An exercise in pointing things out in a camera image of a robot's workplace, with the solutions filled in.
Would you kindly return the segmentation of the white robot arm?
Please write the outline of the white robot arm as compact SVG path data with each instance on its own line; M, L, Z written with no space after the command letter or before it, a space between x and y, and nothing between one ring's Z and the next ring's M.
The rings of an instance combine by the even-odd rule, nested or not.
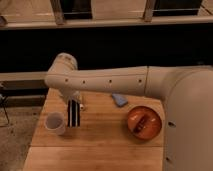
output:
M213 66L138 66L80 70L60 53L45 84L67 99L76 91L158 99L165 112L163 171L213 171Z

